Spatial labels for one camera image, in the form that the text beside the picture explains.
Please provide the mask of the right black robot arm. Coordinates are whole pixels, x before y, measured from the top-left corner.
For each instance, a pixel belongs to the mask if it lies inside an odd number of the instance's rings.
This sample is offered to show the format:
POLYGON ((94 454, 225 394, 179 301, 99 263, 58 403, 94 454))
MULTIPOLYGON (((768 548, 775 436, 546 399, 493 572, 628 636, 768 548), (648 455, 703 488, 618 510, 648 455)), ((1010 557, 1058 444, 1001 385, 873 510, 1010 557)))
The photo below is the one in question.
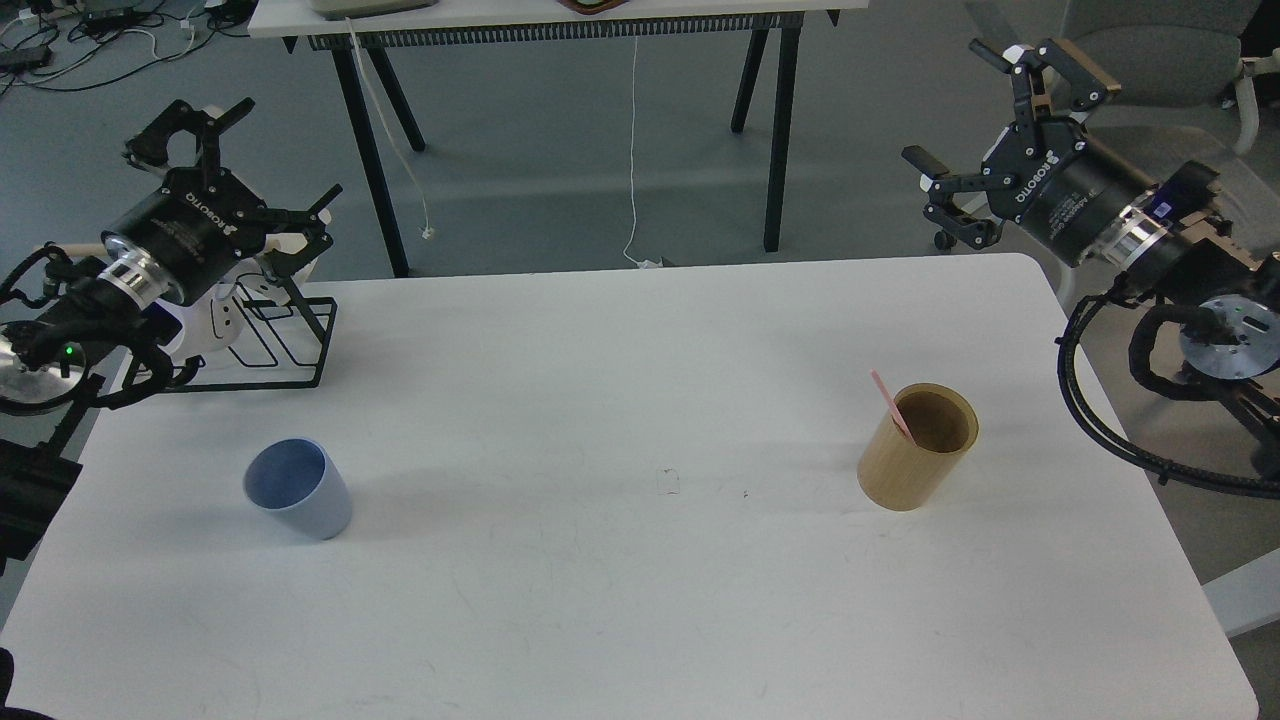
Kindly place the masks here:
POLYGON ((918 145, 902 150, 922 176, 922 214, 937 227, 936 247, 988 249, 1011 222, 1068 268, 1089 259, 1114 265, 1112 286, 1082 299, 1057 341, 1059 388, 1071 418, 1100 447, 1161 483, 1276 498, 1277 398, 1260 378, 1277 370, 1277 259, 1249 266, 1226 249, 1231 227, 1216 204, 1215 169, 1187 161, 1160 182, 1085 128, 1083 115, 1121 87, 1075 44, 1047 38, 1000 51, 974 38, 969 49, 1007 77, 1012 120, 973 173, 950 170, 918 145), (1076 352, 1108 305, 1142 310, 1126 351, 1132 379, 1171 401, 1221 405, 1257 441, 1254 475, 1160 456, 1096 414, 1076 377, 1076 352))

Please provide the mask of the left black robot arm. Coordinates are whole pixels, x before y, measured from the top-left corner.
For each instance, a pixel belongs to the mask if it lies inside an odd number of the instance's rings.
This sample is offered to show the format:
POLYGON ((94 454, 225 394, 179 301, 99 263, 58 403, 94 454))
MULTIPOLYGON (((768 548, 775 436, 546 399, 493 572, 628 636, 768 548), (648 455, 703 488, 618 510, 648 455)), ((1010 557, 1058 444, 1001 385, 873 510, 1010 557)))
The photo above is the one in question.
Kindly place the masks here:
POLYGON ((328 251, 332 186, 303 209, 273 208, 221 160, 225 132, 253 110, 175 100, 125 142, 127 163, 159 187, 100 236, 102 256, 73 260, 54 243, 44 295, 17 288, 3 301, 37 311, 3 324, 3 411, 50 413, 67 404, 125 407, 178 388, 204 359, 233 348, 253 304, 301 307, 300 284, 328 251))

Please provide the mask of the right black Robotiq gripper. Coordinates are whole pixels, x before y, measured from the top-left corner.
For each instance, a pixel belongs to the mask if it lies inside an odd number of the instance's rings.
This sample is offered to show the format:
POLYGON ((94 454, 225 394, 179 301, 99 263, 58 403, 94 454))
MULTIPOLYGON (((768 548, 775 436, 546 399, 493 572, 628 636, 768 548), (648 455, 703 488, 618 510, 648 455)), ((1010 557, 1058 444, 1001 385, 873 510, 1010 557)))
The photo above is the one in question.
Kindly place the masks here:
POLYGON ((1096 255, 1128 269, 1167 238, 1169 227, 1146 208, 1155 182, 1082 123, 1061 118, 1044 81, 1052 70, 1068 86, 1065 114, 1085 113, 1114 99, 1110 73, 1065 38, 1016 44, 1001 53, 974 38, 968 49, 1009 77, 1012 123, 978 173, 954 173, 919 145, 902 149, 902 160, 922 174, 928 197, 922 215, 938 227, 936 250, 951 251, 959 243, 984 250, 1001 240, 1002 222, 975 217, 955 202, 968 193, 986 193, 995 217, 1020 225, 1069 266, 1096 255))

